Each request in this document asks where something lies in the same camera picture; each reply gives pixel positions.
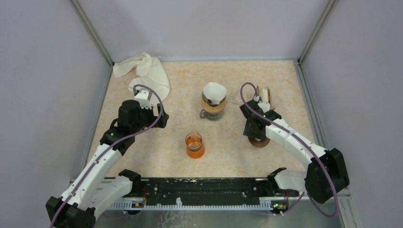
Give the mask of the white paper coffee filter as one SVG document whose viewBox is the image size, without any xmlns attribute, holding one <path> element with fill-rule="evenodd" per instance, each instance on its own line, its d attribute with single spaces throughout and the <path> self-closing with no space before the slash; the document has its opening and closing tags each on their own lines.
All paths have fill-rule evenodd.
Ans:
<svg viewBox="0 0 403 228">
<path fill-rule="evenodd" d="M 204 88 L 203 88 L 203 93 L 209 98 L 209 99 L 218 99 L 221 100 L 224 96 L 227 94 L 226 88 L 215 82 L 209 82 Z"/>
</svg>

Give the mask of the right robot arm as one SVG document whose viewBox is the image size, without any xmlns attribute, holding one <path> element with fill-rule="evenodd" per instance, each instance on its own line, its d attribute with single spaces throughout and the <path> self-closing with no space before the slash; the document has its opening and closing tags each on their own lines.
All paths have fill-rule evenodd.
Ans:
<svg viewBox="0 0 403 228">
<path fill-rule="evenodd" d="M 326 149 L 294 130 L 280 114 L 263 101 L 250 100 L 240 106 L 246 118 L 243 134 L 252 139 L 270 139 L 282 145 L 304 167 L 304 171 L 278 168 L 270 174 L 268 191 L 274 196 L 285 190 L 306 192 L 317 203 L 325 203 L 333 193 L 349 186 L 343 154 Z"/>
</svg>

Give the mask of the orange glass flask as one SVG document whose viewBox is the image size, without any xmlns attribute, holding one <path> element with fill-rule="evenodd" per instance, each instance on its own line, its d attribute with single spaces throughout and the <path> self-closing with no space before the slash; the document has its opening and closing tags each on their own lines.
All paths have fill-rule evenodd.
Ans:
<svg viewBox="0 0 403 228">
<path fill-rule="evenodd" d="M 190 132 L 185 137 L 186 153 L 193 159 L 201 158 L 205 153 L 202 136 L 197 132 Z"/>
</svg>

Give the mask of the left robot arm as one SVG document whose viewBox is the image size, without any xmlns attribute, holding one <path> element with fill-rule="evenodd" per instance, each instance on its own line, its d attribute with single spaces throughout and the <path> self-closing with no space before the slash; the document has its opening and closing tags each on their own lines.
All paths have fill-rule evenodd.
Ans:
<svg viewBox="0 0 403 228">
<path fill-rule="evenodd" d="M 142 107 L 140 102 L 126 100 L 118 110 L 118 118 L 100 140 L 100 145 L 86 167 L 59 197 L 50 197 L 46 210 L 52 228 L 92 228 L 100 215 L 117 199 L 130 195 L 145 197 L 141 175 L 125 169 L 107 187 L 98 190 L 109 170 L 119 161 L 135 137 L 151 128 L 164 128 L 169 115 L 162 104 Z"/>
</svg>

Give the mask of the orange coffee filter box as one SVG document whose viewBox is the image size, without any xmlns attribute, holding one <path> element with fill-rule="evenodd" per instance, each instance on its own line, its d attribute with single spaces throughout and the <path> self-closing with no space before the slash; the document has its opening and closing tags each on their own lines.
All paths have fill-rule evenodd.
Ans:
<svg viewBox="0 0 403 228">
<path fill-rule="evenodd" d="M 256 94 L 253 100 L 257 102 L 259 108 L 265 113 L 269 110 L 275 110 L 276 108 L 271 105 L 271 93 L 268 86 L 262 89 L 256 86 Z"/>
</svg>

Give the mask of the clear glass dripper cone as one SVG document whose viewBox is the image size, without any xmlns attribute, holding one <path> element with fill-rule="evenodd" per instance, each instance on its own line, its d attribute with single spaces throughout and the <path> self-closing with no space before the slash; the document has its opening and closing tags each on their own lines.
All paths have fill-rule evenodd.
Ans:
<svg viewBox="0 0 403 228">
<path fill-rule="evenodd" d="M 221 100 L 218 100 L 218 99 L 209 99 L 204 93 L 201 94 L 201 97 L 202 97 L 202 101 L 203 101 L 204 103 L 206 103 L 206 104 L 209 105 L 209 106 L 213 106 L 213 107 L 222 104 L 222 103 L 225 101 L 225 99 L 226 99 L 226 96 L 224 96 Z"/>
</svg>

